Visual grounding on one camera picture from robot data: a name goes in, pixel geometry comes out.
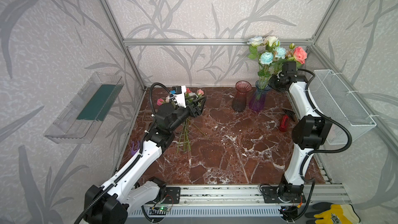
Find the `teal peony spray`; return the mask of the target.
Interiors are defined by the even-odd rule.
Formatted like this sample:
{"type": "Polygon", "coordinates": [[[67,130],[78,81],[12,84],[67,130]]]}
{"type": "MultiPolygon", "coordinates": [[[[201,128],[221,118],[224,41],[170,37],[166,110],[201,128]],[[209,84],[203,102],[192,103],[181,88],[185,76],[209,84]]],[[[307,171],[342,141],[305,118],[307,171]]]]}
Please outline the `teal peony spray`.
{"type": "Polygon", "coordinates": [[[282,64],[286,61],[287,50],[284,47],[276,47],[273,51],[265,50],[259,57],[259,83],[264,90],[272,75],[277,75],[282,70],[282,64]]]}

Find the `white blue rose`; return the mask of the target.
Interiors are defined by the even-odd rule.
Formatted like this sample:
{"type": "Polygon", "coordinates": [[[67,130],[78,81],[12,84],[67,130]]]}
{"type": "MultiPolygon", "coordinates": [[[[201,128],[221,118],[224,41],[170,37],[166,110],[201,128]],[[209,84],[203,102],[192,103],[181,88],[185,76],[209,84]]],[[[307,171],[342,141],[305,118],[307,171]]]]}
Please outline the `white blue rose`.
{"type": "Polygon", "coordinates": [[[247,45],[249,46],[248,58],[251,60],[259,59],[259,51],[258,48],[264,46],[264,38],[262,36],[252,37],[248,40],[247,45]]]}

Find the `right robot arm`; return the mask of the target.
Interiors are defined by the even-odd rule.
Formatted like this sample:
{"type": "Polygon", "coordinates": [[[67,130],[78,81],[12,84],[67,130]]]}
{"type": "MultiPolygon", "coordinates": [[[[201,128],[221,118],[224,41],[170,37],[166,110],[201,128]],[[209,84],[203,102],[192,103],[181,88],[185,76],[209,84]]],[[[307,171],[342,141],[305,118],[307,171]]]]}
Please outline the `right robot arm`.
{"type": "Polygon", "coordinates": [[[296,68],[283,68],[278,75],[270,79],[271,87],[280,92],[288,92],[294,100],[298,111],[298,123],[292,130],[294,143],[290,164],[282,176],[276,189],[279,201],[291,203],[303,195],[305,183],[315,183],[313,178],[306,179],[305,175],[313,155],[316,153],[340,153],[352,144],[352,135],[349,130],[339,122],[323,114],[315,104],[309,85],[316,75],[307,69],[301,71],[311,74],[307,79],[298,74],[296,68]],[[335,125],[347,136],[347,143],[339,149],[321,150],[326,138],[335,125]]]}

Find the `blue purple glass vase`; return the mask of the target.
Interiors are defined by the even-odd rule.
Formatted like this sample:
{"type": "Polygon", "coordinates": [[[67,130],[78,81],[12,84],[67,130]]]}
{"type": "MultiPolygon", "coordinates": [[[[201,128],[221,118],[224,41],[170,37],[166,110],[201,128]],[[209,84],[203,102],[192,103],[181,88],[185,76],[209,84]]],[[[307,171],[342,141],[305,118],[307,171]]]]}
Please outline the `blue purple glass vase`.
{"type": "Polygon", "coordinates": [[[260,112],[264,109],[267,93],[271,90],[267,81],[258,80],[255,84],[256,89],[249,101],[249,108],[255,112],[260,112]]]}

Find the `red glass vase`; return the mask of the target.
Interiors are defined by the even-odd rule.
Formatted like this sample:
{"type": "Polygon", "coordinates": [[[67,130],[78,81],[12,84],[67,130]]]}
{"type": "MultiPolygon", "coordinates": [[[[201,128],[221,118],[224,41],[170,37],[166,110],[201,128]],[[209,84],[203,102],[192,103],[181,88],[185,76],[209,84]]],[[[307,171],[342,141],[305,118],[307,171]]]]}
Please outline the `red glass vase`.
{"type": "Polygon", "coordinates": [[[252,85],[247,81],[239,81],[235,84],[236,95],[232,101],[232,109],[243,112],[246,109],[247,95],[252,90],[252,85]]]}

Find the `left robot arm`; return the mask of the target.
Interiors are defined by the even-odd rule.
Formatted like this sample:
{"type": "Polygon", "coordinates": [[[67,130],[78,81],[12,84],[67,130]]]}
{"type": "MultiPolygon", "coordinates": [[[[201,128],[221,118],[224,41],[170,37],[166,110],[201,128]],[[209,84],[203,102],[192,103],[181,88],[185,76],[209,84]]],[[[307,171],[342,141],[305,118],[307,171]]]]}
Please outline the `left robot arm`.
{"type": "Polygon", "coordinates": [[[135,187],[147,169],[162,156],[175,138],[175,130],[189,118],[202,115],[206,96],[203,90],[191,92],[186,86],[169,90],[161,83],[149,88],[152,95],[156,86],[166,90],[167,101],[159,101],[156,109],[150,102],[152,123],[140,141],[139,150],[114,176],[101,186],[91,186],[85,194],[85,205],[75,223],[124,224],[138,208],[151,201],[160,202],[165,196],[165,183],[151,179],[135,187]]]}

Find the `coral pink rose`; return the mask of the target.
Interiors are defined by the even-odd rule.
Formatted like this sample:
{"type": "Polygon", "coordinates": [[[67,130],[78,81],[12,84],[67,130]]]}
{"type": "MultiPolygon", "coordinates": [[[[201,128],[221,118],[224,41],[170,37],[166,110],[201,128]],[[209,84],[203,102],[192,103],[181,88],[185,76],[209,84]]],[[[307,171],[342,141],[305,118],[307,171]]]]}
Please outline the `coral pink rose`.
{"type": "Polygon", "coordinates": [[[297,63],[297,68],[301,68],[307,59],[307,52],[300,46],[295,47],[294,54],[292,58],[288,58],[287,61],[295,61],[297,63]]]}

